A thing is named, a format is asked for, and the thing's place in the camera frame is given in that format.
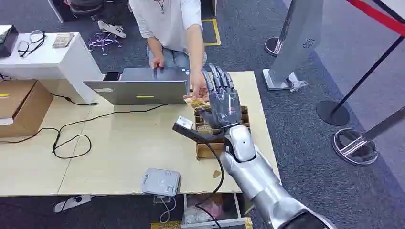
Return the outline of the person's left hand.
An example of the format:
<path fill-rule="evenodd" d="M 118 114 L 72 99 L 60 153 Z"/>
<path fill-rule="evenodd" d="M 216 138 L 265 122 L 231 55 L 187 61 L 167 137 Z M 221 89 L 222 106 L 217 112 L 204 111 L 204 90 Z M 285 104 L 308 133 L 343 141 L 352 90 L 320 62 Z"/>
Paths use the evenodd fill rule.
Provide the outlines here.
<path fill-rule="evenodd" d="M 209 93 L 203 73 L 201 71 L 192 70 L 190 72 L 190 80 L 192 86 L 191 98 L 194 100 L 201 99 L 208 101 Z"/>

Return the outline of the person's right hand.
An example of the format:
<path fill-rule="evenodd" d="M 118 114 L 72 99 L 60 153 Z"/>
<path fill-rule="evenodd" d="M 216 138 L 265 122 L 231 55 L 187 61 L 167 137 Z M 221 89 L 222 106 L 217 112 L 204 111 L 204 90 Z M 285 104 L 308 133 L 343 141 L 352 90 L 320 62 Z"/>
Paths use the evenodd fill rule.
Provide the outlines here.
<path fill-rule="evenodd" d="M 150 56 L 150 66 L 152 69 L 155 68 L 164 68 L 165 58 L 163 55 L 156 55 L 153 54 Z"/>

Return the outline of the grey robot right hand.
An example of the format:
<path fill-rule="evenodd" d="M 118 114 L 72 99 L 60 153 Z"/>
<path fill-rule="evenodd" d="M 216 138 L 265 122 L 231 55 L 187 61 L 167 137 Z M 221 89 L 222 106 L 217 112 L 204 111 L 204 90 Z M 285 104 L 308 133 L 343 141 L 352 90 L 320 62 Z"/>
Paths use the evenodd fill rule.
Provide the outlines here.
<path fill-rule="evenodd" d="M 230 74 L 218 65 L 209 63 L 212 76 L 203 69 L 208 89 L 210 108 L 202 109 L 199 115 L 213 129 L 228 128 L 240 123 L 241 105 L 237 89 Z"/>

